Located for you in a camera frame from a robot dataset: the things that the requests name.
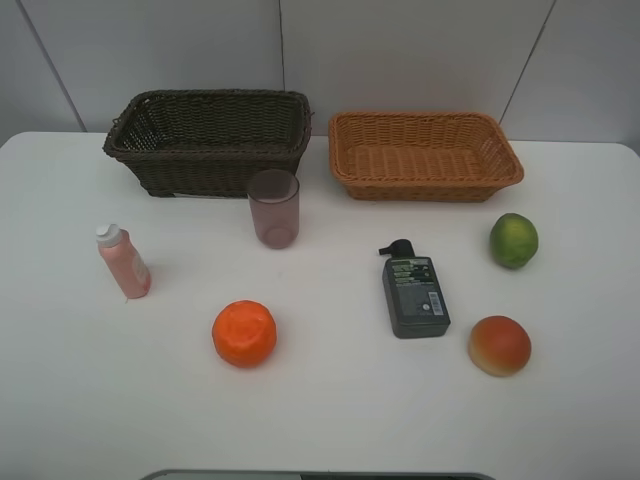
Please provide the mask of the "translucent purple plastic cup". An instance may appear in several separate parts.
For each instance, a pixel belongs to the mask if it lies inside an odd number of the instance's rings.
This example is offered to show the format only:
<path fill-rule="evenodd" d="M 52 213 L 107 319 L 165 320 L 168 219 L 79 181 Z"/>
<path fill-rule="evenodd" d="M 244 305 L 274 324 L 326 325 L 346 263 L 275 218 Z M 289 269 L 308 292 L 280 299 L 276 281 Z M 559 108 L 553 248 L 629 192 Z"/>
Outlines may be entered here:
<path fill-rule="evenodd" d="M 300 184 L 294 174 L 271 169 L 257 173 L 247 194 L 257 238 L 272 249 L 284 249 L 299 233 Z"/>

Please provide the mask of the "dark green pump bottle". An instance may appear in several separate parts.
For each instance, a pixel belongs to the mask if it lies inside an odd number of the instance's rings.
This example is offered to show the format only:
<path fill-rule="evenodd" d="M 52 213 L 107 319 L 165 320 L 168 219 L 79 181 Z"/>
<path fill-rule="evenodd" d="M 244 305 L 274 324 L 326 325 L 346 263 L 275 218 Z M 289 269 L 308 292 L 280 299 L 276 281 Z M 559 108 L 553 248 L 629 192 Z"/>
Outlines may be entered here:
<path fill-rule="evenodd" d="M 444 336 L 451 320 L 432 259 L 417 256 L 407 239 L 393 241 L 379 254 L 387 256 L 382 282 L 394 335 L 399 339 Z"/>

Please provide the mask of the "green lime fruit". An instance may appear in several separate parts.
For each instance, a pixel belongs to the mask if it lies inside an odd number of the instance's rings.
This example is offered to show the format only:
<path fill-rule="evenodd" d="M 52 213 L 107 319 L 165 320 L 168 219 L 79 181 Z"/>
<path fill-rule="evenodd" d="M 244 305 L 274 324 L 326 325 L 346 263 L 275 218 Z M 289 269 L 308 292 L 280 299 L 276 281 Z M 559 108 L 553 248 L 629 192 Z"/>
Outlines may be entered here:
<path fill-rule="evenodd" d="M 539 248 L 534 224 L 517 213 L 506 213 L 494 224 L 489 236 L 493 260 L 500 266 L 516 270 L 524 267 Z"/>

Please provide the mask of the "pink bottle white cap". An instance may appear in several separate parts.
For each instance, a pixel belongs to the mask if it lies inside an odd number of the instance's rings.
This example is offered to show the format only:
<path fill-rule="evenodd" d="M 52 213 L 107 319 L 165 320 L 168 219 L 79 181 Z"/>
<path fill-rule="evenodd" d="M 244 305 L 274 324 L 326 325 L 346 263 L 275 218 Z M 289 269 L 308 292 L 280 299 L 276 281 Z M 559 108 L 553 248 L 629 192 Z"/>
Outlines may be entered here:
<path fill-rule="evenodd" d="M 129 232 L 117 224 L 96 229 L 98 252 L 127 299 L 146 296 L 151 287 L 151 274 Z"/>

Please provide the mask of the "red yellow peach fruit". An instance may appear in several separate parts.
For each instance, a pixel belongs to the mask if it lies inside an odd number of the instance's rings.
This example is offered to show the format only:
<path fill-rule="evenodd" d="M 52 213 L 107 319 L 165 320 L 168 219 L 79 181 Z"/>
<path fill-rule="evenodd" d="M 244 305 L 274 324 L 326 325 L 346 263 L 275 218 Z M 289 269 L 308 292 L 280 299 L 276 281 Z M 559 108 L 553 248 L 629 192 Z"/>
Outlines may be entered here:
<path fill-rule="evenodd" d="M 526 330 L 505 316 L 490 316 L 477 322 L 471 329 L 467 347 L 474 365 L 495 377 L 520 372 L 532 352 Z"/>

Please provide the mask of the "orange wicker basket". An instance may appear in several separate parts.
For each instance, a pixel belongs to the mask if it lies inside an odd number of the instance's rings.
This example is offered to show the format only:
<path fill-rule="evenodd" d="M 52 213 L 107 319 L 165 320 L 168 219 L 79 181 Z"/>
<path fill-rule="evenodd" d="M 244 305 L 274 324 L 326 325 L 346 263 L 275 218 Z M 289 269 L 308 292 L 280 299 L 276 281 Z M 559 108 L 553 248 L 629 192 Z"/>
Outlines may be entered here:
<path fill-rule="evenodd" d="M 484 202 L 524 168 L 498 123 L 469 112 L 341 112 L 329 166 L 353 199 Z"/>

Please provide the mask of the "orange tangerine fruit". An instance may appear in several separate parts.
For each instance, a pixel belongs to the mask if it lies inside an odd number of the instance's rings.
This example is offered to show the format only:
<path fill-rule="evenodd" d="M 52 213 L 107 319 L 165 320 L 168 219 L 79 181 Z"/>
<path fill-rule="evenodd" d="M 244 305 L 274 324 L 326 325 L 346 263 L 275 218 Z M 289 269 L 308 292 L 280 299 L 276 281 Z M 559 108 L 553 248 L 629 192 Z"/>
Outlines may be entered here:
<path fill-rule="evenodd" d="M 277 344 L 277 325 L 262 304 L 240 300 L 227 305 L 211 329 L 218 356 L 238 368 L 254 368 L 264 363 Z"/>

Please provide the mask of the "dark brown wicker basket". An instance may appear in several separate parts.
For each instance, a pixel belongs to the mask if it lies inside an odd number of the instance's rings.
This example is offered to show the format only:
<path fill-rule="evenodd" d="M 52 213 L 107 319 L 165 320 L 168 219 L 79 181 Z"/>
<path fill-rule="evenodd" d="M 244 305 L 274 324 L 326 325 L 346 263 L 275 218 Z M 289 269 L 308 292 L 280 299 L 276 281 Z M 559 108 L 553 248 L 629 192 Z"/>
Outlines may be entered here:
<path fill-rule="evenodd" d="M 114 120 L 103 151 L 153 197 L 244 198 L 261 171 L 296 173 L 311 117 L 294 91 L 152 90 Z"/>

